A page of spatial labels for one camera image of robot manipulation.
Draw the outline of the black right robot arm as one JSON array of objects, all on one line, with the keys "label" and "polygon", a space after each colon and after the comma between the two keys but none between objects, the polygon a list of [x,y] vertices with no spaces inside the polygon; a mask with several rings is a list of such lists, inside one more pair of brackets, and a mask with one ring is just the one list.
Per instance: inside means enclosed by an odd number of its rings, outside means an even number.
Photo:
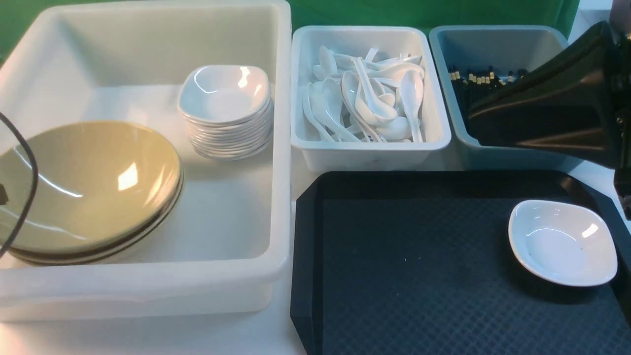
[{"label": "black right robot arm", "polygon": [[613,169],[630,217],[630,34],[598,22],[544,65],[473,104],[482,146],[552,151]]}]

